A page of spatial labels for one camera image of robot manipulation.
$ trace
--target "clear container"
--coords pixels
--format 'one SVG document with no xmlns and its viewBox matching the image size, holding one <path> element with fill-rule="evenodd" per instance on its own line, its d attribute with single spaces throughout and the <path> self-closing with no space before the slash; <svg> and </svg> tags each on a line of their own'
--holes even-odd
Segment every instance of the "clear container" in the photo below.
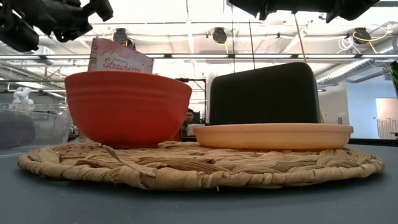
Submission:
<svg viewBox="0 0 398 224">
<path fill-rule="evenodd" d="M 0 151 L 39 148 L 68 141 L 67 105 L 0 104 Z"/>
</svg>

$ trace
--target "black cable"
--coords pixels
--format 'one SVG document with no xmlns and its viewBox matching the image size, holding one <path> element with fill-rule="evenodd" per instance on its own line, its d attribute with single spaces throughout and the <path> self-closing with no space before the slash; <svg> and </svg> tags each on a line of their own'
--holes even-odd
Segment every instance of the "black cable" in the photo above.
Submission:
<svg viewBox="0 0 398 224">
<path fill-rule="evenodd" d="M 234 5 L 231 4 L 231 14 L 232 14 L 232 54 L 234 54 L 234 73 L 235 73 L 235 40 L 234 40 Z"/>
<path fill-rule="evenodd" d="M 253 68 L 256 69 L 256 61 L 254 60 L 253 36 L 251 34 L 250 19 L 249 19 L 249 31 L 250 31 L 251 54 L 253 57 Z"/>
</svg>

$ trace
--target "tan dish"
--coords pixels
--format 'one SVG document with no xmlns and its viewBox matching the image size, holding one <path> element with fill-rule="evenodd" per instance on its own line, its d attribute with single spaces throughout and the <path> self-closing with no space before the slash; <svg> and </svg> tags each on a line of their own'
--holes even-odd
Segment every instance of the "tan dish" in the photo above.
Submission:
<svg viewBox="0 0 398 224">
<path fill-rule="evenodd" d="M 352 126 L 340 124 L 230 124 L 195 128 L 205 147 L 232 149 L 338 149 Z"/>
</svg>

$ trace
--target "black speaker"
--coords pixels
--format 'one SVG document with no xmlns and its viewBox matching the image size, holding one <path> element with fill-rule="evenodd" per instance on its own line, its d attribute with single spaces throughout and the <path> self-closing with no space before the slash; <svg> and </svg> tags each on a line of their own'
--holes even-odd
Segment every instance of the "black speaker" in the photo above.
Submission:
<svg viewBox="0 0 398 224">
<path fill-rule="evenodd" d="M 311 68 L 287 63 L 216 77 L 210 89 L 210 125 L 320 123 Z"/>
</svg>

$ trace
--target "wicker mat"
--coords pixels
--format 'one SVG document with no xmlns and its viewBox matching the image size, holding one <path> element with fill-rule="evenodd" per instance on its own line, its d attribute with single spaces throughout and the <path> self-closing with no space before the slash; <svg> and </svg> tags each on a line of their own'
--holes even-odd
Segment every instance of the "wicker mat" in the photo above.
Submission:
<svg viewBox="0 0 398 224">
<path fill-rule="evenodd" d="M 384 161 L 349 149 L 260 152 L 163 142 L 156 149 L 113 150 L 98 143 L 44 147 L 18 166 L 44 177 L 125 183 L 142 189 L 196 190 L 218 186 L 279 188 L 368 177 Z"/>
</svg>

